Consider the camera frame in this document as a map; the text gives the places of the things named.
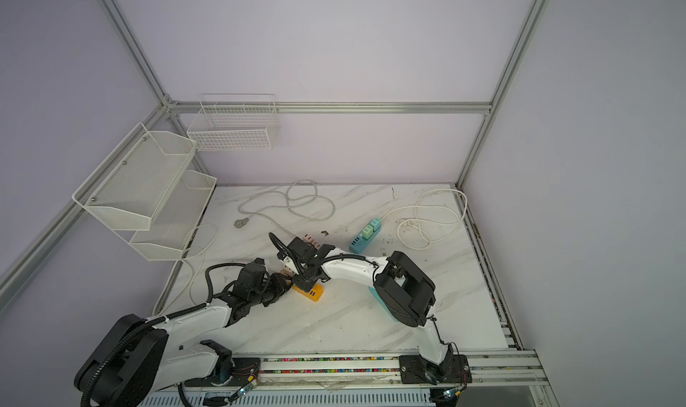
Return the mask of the orange power strip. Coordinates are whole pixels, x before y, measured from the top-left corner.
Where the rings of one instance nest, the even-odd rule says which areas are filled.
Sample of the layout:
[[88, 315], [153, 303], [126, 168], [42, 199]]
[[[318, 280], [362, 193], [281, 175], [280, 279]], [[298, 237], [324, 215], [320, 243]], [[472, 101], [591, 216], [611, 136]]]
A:
[[309, 290], [304, 290], [297, 286], [293, 286], [292, 290], [301, 294], [302, 296], [305, 296], [306, 298], [315, 303], [318, 302], [323, 295], [323, 287], [319, 284], [315, 284]]

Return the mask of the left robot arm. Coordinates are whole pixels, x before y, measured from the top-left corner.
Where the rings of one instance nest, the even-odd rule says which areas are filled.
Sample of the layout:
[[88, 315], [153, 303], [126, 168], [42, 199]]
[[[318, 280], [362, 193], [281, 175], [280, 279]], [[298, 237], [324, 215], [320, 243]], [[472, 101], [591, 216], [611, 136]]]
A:
[[202, 303], [154, 318], [129, 314], [116, 321], [74, 379], [82, 406], [137, 406], [149, 394], [189, 380], [225, 386], [253, 374], [240, 367], [230, 348], [211, 332], [228, 328], [257, 306], [276, 303], [292, 278], [271, 273], [264, 260], [237, 264], [239, 275], [216, 290], [205, 270], [207, 298]]

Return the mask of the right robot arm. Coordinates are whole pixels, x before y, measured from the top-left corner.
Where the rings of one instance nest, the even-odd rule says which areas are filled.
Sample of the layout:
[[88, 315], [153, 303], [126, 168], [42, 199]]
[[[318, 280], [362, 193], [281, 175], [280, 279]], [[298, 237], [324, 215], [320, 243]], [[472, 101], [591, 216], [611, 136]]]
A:
[[370, 288], [391, 317], [412, 328], [424, 373], [443, 380], [452, 369], [453, 344], [439, 334], [433, 315], [435, 284], [405, 253], [386, 257], [348, 253], [331, 244], [316, 247], [300, 237], [285, 244], [271, 233], [277, 257], [294, 272], [293, 284], [307, 292], [318, 283], [346, 280]]

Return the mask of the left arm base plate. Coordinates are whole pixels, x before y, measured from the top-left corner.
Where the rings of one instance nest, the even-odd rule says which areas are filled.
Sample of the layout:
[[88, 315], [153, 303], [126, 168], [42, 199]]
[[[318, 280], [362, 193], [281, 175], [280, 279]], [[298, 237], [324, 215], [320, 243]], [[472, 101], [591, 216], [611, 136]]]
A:
[[194, 378], [184, 383], [185, 387], [243, 387], [249, 378], [257, 378], [261, 360], [257, 357], [233, 358], [230, 365], [224, 364], [210, 376]]

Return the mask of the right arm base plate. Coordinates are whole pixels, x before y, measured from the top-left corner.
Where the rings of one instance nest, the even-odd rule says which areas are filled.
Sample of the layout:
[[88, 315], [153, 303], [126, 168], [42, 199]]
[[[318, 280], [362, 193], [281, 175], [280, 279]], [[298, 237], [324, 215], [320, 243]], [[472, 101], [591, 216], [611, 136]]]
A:
[[473, 376], [468, 359], [463, 354], [448, 353], [440, 364], [420, 355], [401, 355], [398, 358], [400, 378], [403, 384], [468, 385]]

